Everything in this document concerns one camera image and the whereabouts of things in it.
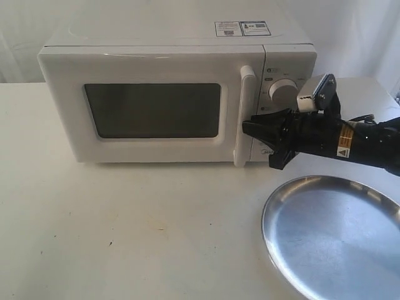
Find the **white table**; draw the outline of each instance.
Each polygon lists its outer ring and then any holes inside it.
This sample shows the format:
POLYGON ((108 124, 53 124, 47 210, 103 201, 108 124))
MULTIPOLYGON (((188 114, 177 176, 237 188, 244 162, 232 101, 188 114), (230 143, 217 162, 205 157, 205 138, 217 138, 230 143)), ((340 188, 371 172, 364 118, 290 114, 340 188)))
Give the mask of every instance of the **white table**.
MULTIPOLYGON (((339 80, 345 118, 400 116, 339 80)), ((399 201, 384 170, 299 155, 266 164, 79 164, 45 84, 0 85, 0 299, 302 299, 271 266, 261 211, 280 184, 347 177, 399 201)))

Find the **white microwave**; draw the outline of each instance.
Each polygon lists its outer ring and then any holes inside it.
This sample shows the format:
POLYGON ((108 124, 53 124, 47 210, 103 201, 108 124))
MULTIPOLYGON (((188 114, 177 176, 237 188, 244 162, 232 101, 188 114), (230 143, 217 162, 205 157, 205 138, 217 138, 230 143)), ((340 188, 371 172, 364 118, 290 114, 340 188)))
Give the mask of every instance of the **white microwave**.
POLYGON ((39 53, 81 162, 268 161, 242 122, 296 105, 316 52, 273 0, 95 0, 39 53))

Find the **microwave door handle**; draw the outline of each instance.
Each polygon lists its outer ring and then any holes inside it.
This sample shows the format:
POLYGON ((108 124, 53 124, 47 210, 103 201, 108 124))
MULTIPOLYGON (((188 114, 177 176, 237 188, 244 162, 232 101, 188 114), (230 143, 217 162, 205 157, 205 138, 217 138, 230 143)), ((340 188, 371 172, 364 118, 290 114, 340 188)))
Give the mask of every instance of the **microwave door handle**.
POLYGON ((252 137, 243 133, 242 123, 251 118, 254 95, 256 92, 256 75, 251 66, 243 66, 240 70, 242 83, 240 90, 239 117, 236 129, 236 147, 233 151, 233 163, 236 167, 244 167, 250 159, 252 137))

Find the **warning label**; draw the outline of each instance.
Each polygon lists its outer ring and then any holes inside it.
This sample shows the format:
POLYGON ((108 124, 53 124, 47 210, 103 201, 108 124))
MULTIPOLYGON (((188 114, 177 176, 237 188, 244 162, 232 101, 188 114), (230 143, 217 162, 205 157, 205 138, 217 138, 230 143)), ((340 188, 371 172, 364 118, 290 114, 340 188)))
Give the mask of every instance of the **warning label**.
POLYGON ((350 125, 343 124, 337 144, 336 155, 340 158, 349 158, 351 143, 353 142, 354 129, 350 125))
POLYGON ((217 36, 243 36, 240 23, 236 21, 215 22, 217 36))
POLYGON ((244 36, 270 36, 271 32, 268 29, 265 21, 241 21, 244 36))

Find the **metal plate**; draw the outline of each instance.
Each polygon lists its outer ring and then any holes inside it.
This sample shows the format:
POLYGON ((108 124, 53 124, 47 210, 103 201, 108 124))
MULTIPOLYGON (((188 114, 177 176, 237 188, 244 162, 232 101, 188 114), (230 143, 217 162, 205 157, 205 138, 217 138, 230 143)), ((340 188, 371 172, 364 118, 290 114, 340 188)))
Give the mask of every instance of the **metal plate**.
POLYGON ((308 299, 400 299, 399 206, 358 182, 295 179, 267 200, 272 262, 308 299))

